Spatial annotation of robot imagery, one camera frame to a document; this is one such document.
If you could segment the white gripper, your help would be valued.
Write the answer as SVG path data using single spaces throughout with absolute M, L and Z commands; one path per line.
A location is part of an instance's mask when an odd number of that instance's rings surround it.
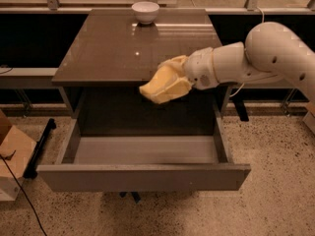
M 163 66 L 171 67 L 178 74 L 185 72 L 185 76 L 195 89 L 212 89 L 219 85 L 214 70 L 214 49 L 212 47 L 197 50 L 189 57 L 186 55 L 173 57 L 161 62 L 157 67 L 160 69 Z M 187 79 L 178 78 L 159 89 L 154 97 L 155 103 L 166 103 L 186 95 L 192 88 Z

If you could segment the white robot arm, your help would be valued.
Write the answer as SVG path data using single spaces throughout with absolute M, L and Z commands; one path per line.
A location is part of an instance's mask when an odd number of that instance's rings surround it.
M 179 64 L 164 62 L 174 74 L 162 81 L 152 101 L 165 103 L 190 89 L 224 83 L 263 84 L 285 79 L 315 101 L 315 53 L 289 28 L 273 22 L 254 27 L 244 42 L 197 50 Z

